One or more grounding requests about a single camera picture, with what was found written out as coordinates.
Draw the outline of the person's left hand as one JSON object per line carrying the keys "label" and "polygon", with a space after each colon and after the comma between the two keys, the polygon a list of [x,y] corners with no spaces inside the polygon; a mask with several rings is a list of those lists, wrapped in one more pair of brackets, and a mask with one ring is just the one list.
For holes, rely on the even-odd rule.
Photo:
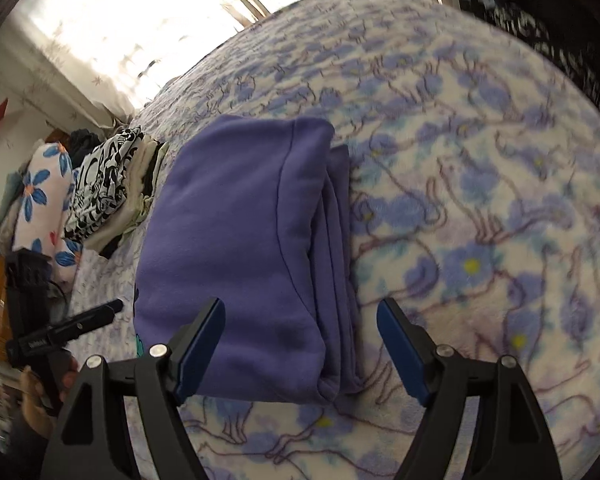
{"label": "person's left hand", "polygon": [[[73,356],[70,356],[69,368],[61,379],[59,397],[63,401],[68,396],[70,389],[78,376],[79,365]],[[55,419],[46,413],[42,399],[46,396],[44,387],[27,366],[20,375],[20,388],[22,392],[21,411],[26,423],[41,437],[48,439],[53,432]]]}

